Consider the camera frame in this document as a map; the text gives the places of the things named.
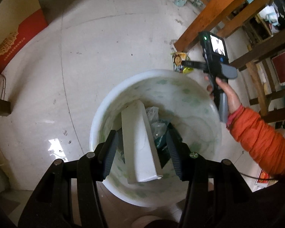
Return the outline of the orange jacket forearm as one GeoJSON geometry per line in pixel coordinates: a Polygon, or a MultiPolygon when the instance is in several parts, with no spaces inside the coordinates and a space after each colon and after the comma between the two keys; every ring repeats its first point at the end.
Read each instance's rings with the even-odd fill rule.
{"type": "Polygon", "coordinates": [[[250,108],[240,105],[228,116],[227,129],[270,176],[285,176],[285,138],[250,108]]]}

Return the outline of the person right hand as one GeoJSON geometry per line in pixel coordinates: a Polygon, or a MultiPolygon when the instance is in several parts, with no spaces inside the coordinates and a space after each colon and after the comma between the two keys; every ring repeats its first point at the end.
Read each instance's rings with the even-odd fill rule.
{"type": "Polygon", "coordinates": [[[244,111],[244,106],[242,105],[238,95],[233,90],[233,88],[225,81],[220,78],[215,80],[217,87],[219,89],[219,114],[229,113],[229,114],[240,114],[244,111]]]}

